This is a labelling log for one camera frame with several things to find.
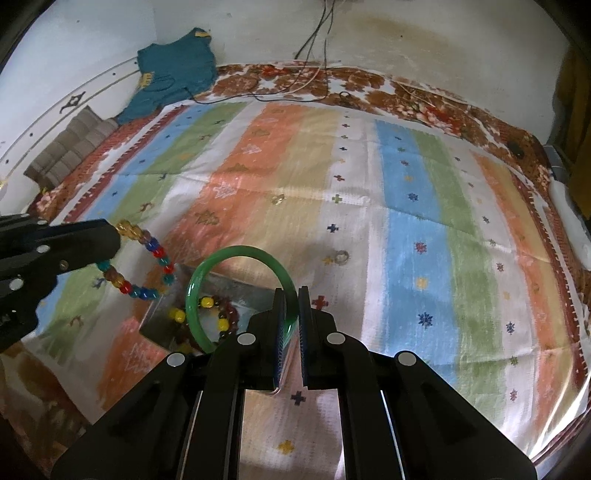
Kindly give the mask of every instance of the green bangle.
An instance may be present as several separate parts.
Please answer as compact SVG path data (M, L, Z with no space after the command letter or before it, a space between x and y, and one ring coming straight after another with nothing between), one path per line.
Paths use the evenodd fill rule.
M270 256L267 252L260 248L249 247L247 245L235 245L233 247L226 247L218 250L209 257L207 257L196 269L189 281L187 289L187 297L185 299L185 311L187 313L187 323L191 334L195 338L197 344L205 353L211 353L216 349L213 342L207 337L199 322L199 290L201 282L210 270L218 263L232 257L250 257L264 263L267 267L273 270L273 273L279 279L283 291L285 293L285 323L284 323L284 348L290 340L291 334L294 330L296 321L299 315L297 292L294 283L283 265L281 265L275 258Z

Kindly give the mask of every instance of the blue bead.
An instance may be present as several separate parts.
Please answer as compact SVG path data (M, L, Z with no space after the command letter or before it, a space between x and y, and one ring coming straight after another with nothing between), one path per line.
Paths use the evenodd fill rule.
M106 272L111 266L111 262L109 260L103 260L102 262L97 262L96 266L101 272Z
M129 292L129 296L133 299L139 297L141 289L137 285L133 285L133 290Z
M148 252L153 252L154 250L156 250L158 247L160 246L160 244L158 243L158 240L156 240L154 237L152 237L150 239L150 241L145 245L146 250Z
M148 300L150 299L150 289L146 287L142 287L139 291L139 298L141 300Z

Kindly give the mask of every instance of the green stripe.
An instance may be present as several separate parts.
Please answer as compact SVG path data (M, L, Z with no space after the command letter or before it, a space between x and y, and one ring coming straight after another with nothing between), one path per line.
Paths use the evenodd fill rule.
M238 114L246 103L223 103L204 113L193 125L187 128L174 141L170 148L162 153L131 186L113 215L110 223L117 223L125 218L131 223L145 222L154 217L162 201L174 183L175 174L200 155L207 144ZM166 173L164 180L159 180ZM140 212L145 203L152 203L155 208Z
M158 215L160 212L158 207L162 205L166 194L174 184L176 174L181 173L183 167L198 157L246 105L247 103L243 102L223 103L204 113L179 135L167 151L156 158L149 168L138 175L136 182L119 202L108 221L115 224L121 219L127 219L131 223L143 223ZM166 173L167 177L160 180L163 173ZM152 203L154 207L141 212L140 209L144 203ZM122 250L123 248L113 259L114 265L117 265ZM123 271L122 274L129 275L129 272ZM70 326L72 318L79 315L85 327L90 325L91 328L85 332L85 338L91 334L99 320L99 303L106 289L113 288L109 284L101 288L93 288L94 279L100 276L100 271L94 265L90 265L72 272L66 280L66 286L57 302L52 320L41 335L47 353L58 363L64 362L70 356L74 343L81 340L78 336L77 323Z
M447 226L453 305L460 329L456 389L489 420L500 424L506 402L506 362L502 360L492 258L447 148L434 135L413 134L439 201L441 223Z

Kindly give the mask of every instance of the bed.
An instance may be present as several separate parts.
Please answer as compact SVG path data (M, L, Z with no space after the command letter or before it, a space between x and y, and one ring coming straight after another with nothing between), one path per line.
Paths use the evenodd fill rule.
M542 461L587 412L591 342L541 145L450 92L348 67L306 68L281 101L205 105L283 88L301 68L220 67L201 103L111 134L38 214L125 218L190 267L228 245L262 248L341 331L415 351ZM113 263L157 285L132 242ZM218 272L276 286L248 260ZM35 334L0 355L2 414L46 473L166 355L138 331L146 308L94 266L62 275ZM344 478L336 392L307 391L298 362L278 394L246 396L244 478Z

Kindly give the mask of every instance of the striped bedsheet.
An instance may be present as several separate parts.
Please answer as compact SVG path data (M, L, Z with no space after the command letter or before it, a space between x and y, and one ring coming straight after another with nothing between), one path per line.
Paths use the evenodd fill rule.
M543 207L505 164L419 124L311 104L186 102L112 150L56 222L127 218L188 265L228 245L262 248L341 331L387 355L418 353L535 456L584 410L590 351ZM142 250L124 242L113 263L155 284ZM249 259L219 271L277 285ZM144 311L87 267L60 277L26 347L95 421L165 355L137 331ZM307 391L298 363L279 394L247 395L248 477L342 476L336 393Z

